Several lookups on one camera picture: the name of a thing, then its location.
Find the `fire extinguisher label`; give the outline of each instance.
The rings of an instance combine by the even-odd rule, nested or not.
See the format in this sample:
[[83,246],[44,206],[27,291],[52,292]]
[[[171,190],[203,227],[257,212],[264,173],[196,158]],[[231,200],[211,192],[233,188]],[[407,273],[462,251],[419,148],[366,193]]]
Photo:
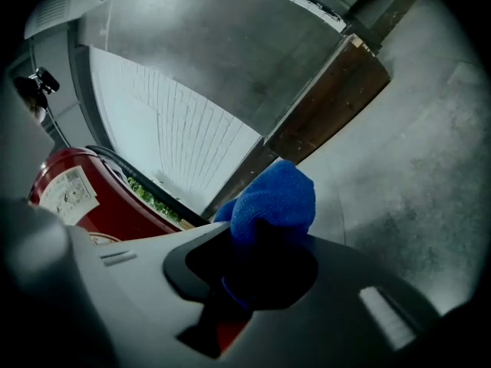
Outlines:
[[66,225],[76,225],[99,206],[96,196],[82,167],[75,166],[50,181],[39,205],[58,215]]

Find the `gray plastic surface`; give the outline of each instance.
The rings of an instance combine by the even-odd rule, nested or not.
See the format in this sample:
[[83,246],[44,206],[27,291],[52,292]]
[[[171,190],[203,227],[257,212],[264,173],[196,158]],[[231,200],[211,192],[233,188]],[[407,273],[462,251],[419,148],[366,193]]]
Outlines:
[[[298,243],[318,262],[310,290],[286,309],[255,311],[229,349],[214,360],[176,338],[197,323],[203,306],[182,299],[162,267],[174,248],[218,235],[228,223],[94,245],[85,230],[65,228],[44,209],[24,202],[0,202],[0,209],[8,280],[33,303],[24,314],[41,323],[49,320],[56,333],[51,342],[64,344],[67,355],[84,362],[128,367],[380,366],[392,351],[362,304],[361,289],[379,288],[421,330],[438,318],[428,301],[401,279],[351,248],[307,235]],[[120,253],[125,260],[108,265],[107,258]]]
[[[176,340],[177,334],[196,324],[202,305],[181,299],[167,283],[161,268],[163,259],[176,246],[203,233],[218,235],[225,228],[227,224],[211,224],[174,235],[96,247],[83,238],[80,230],[73,231],[87,289],[114,343],[124,345],[117,351],[122,363],[126,364],[127,359],[140,366],[382,363],[391,351],[358,297],[359,291],[367,286],[386,291],[422,328],[438,318],[418,292],[363,255],[308,236],[305,246],[315,255],[319,266],[311,290],[287,309],[254,312],[232,346],[219,359],[211,360]],[[97,259],[128,250],[136,254],[134,259],[109,268],[104,268],[102,260]]]

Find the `concrete floor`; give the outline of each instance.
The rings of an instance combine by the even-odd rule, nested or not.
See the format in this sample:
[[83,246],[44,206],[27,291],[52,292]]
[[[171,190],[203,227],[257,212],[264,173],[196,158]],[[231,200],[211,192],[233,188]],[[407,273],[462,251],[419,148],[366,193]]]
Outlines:
[[478,57],[438,0],[418,0],[379,58],[392,82],[300,166],[310,232],[405,278],[446,312],[464,302],[489,232],[489,103]]

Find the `red fire extinguisher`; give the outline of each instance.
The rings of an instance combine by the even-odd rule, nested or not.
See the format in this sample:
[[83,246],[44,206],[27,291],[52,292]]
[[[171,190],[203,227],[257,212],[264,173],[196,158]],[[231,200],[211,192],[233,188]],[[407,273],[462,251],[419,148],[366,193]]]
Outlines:
[[96,244],[167,235],[181,229],[143,202],[89,149],[67,148],[41,166],[30,201],[85,228]]

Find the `fire extinguisher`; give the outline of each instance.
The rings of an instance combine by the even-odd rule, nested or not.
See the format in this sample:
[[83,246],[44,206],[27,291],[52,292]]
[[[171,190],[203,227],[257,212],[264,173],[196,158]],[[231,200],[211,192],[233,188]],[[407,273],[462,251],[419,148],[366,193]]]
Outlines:
[[96,244],[182,230],[140,199],[99,156],[114,161],[189,224],[208,224],[116,153],[99,146],[67,148],[52,154],[41,166],[30,202],[56,213],[67,225],[85,228]]

